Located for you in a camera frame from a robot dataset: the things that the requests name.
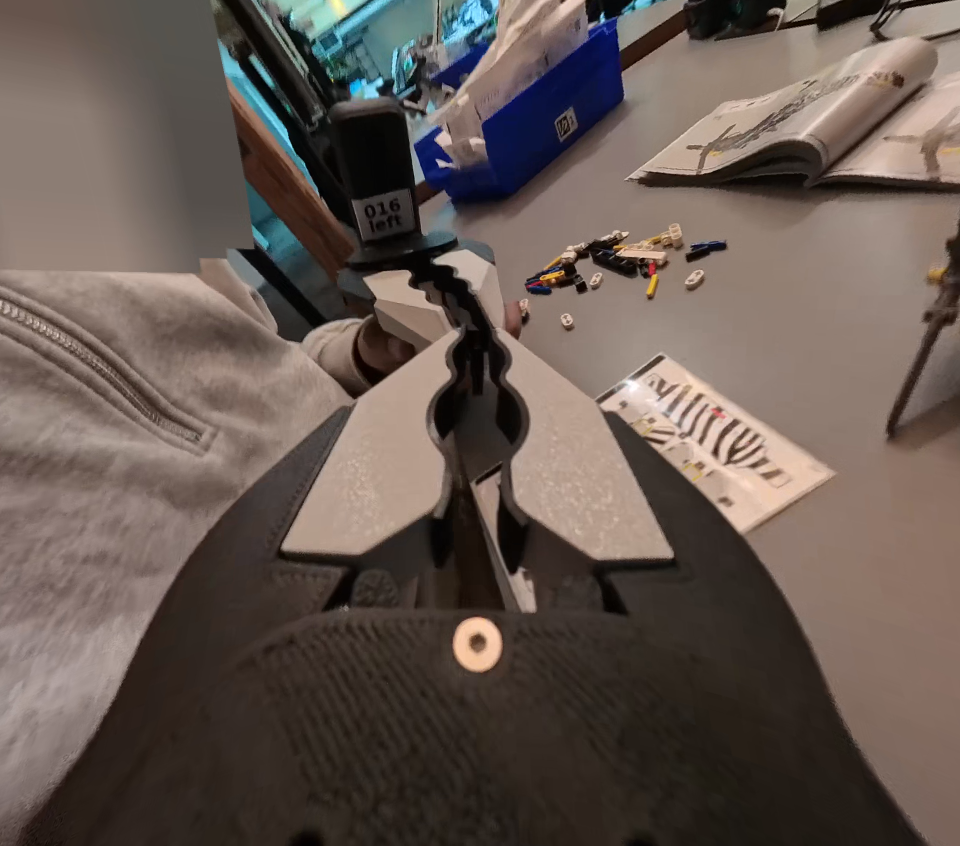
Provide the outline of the wooden post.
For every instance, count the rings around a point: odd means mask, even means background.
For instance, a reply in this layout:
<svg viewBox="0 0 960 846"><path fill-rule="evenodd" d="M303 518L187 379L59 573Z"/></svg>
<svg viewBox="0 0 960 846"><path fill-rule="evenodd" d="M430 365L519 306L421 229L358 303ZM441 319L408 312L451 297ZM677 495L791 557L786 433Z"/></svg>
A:
<svg viewBox="0 0 960 846"><path fill-rule="evenodd" d="M336 282L354 252L353 241L231 80L226 91L245 179Z"/></svg>

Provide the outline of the zebra striped sticker sheet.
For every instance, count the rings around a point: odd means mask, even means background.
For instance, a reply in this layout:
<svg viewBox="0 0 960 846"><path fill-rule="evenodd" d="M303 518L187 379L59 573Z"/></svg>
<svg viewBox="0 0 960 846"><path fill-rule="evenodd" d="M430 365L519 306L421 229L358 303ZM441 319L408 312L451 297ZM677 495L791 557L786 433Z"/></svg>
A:
<svg viewBox="0 0 960 846"><path fill-rule="evenodd" d="M606 389L618 416L741 535L834 478L834 470L660 353Z"/></svg>

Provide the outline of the lego propeller plane model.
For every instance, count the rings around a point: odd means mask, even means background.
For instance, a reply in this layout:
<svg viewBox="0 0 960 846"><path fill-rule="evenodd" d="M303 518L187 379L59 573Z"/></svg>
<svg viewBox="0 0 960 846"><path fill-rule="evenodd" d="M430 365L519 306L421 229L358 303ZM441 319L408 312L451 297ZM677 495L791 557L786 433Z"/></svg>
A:
<svg viewBox="0 0 960 846"><path fill-rule="evenodd" d="M934 346L943 330L956 324L959 312L959 230L945 241L944 259L931 267L926 282L936 288L936 296L923 312L921 321L925 331L917 352L894 399L885 424L885 436L891 440L898 435L906 407L916 389L930 359Z"/></svg>

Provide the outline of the open instruction booklet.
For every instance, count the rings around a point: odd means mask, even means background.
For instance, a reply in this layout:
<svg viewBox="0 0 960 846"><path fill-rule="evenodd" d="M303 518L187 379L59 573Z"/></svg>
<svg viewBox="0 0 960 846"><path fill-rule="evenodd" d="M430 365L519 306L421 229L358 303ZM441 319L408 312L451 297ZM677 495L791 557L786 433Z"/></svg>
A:
<svg viewBox="0 0 960 846"><path fill-rule="evenodd" d="M871 45L817 74L715 108L635 170L646 186L799 177L808 188L958 190L959 74L933 42Z"/></svg>

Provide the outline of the person's left forearm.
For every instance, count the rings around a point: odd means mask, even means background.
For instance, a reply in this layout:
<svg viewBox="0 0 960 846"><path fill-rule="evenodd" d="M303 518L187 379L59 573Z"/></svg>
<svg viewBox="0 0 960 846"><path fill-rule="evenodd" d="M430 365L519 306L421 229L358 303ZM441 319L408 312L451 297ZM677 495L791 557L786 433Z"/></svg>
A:
<svg viewBox="0 0 960 846"><path fill-rule="evenodd" d="M375 385L381 375L363 358L359 341L365 339L372 317L334 320L312 329L302 340L306 355L351 397Z"/></svg>

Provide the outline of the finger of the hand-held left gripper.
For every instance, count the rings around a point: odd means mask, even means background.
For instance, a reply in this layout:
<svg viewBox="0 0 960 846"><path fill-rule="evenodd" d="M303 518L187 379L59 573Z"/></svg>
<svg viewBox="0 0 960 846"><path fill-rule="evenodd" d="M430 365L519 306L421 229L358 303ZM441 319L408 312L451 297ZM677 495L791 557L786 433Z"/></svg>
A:
<svg viewBox="0 0 960 846"><path fill-rule="evenodd" d="M490 330L501 329L501 289L496 265L469 249L442 254L440 304L452 330L486 336Z"/></svg>
<svg viewBox="0 0 960 846"><path fill-rule="evenodd" d="M373 310L383 331L410 346L431 346L458 334L436 284L437 272L392 269L367 275Z"/></svg>

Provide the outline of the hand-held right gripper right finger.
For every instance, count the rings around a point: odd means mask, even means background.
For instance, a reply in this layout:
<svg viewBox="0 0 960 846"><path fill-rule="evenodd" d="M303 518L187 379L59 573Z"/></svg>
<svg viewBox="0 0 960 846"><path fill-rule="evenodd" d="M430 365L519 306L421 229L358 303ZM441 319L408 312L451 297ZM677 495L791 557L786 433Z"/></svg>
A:
<svg viewBox="0 0 960 846"><path fill-rule="evenodd" d="M509 573L662 568L674 550L596 402L505 329L489 375L500 462L496 543Z"/></svg>

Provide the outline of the white paper bags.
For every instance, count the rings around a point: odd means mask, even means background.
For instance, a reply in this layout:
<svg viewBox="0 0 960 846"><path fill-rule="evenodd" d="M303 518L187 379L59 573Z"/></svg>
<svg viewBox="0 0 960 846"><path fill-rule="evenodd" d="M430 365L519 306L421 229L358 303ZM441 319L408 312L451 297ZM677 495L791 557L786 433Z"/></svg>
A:
<svg viewBox="0 0 960 846"><path fill-rule="evenodd" d="M496 33L474 69L434 114L438 153L421 166L448 178L485 165L495 115L577 48L589 35L585 0L498 0Z"/></svg>

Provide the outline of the blue plastic bin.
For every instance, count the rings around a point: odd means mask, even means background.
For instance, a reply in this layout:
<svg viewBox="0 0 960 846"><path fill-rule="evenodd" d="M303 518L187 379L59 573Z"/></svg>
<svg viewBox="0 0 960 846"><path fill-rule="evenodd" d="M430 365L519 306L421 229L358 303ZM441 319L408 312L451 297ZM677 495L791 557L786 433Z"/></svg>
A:
<svg viewBox="0 0 960 846"><path fill-rule="evenodd" d="M439 129L414 151L427 186L457 205L501 201L550 166L624 98L618 22L596 24L586 42L483 124L486 160L455 168Z"/></svg>

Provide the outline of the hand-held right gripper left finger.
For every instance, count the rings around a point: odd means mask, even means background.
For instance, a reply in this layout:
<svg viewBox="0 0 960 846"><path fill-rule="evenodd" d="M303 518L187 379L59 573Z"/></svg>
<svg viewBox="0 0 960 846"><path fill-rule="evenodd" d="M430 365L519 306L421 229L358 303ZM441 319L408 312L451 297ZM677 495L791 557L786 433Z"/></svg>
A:
<svg viewBox="0 0 960 846"><path fill-rule="evenodd" d="M454 391L462 329L418 353L361 396L280 545L316 562L444 562L453 473L438 430Z"/></svg>

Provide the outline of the pile of loose lego pieces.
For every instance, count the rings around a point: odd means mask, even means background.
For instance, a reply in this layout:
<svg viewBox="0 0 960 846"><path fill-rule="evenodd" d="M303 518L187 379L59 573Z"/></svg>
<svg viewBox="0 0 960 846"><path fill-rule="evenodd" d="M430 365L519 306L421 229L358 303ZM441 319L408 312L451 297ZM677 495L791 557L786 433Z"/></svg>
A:
<svg viewBox="0 0 960 846"><path fill-rule="evenodd" d="M674 255L681 255L686 263L694 265L684 277L683 288L696 290L706 276L699 263L727 249L725 239L688 242L679 224L671 224L661 233L639 240L631 240L625 229L614 229L603 236L570 244L524 281L525 297L519 301L521 323L530 319L532 298L548 297L562 289L585 295L601 288L609 276L641 279L646 283L644 296L652 300L657 295L663 269Z"/></svg>

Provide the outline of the person's left hand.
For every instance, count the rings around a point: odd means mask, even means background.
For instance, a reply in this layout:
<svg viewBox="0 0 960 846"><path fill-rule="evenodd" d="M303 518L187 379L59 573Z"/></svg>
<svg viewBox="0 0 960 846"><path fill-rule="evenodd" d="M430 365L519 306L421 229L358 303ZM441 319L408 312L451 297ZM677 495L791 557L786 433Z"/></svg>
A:
<svg viewBox="0 0 960 846"><path fill-rule="evenodd" d="M521 339L529 313L528 299L505 303L503 328L513 339ZM413 345L390 335L374 315L366 317L360 326L354 346L358 365L371 385L399 370L417 354Z"/></svg>

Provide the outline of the black device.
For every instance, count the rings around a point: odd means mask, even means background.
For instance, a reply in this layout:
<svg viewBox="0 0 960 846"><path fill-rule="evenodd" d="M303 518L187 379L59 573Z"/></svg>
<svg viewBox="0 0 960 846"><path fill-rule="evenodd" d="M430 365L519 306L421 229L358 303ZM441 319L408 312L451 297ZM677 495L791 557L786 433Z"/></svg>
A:
<svg viewBox="0 0 960 846"><path fill-rule="evenodd" d="M682 16L693 42L772 32L783 22L787 0L685 0Z"/></svg>

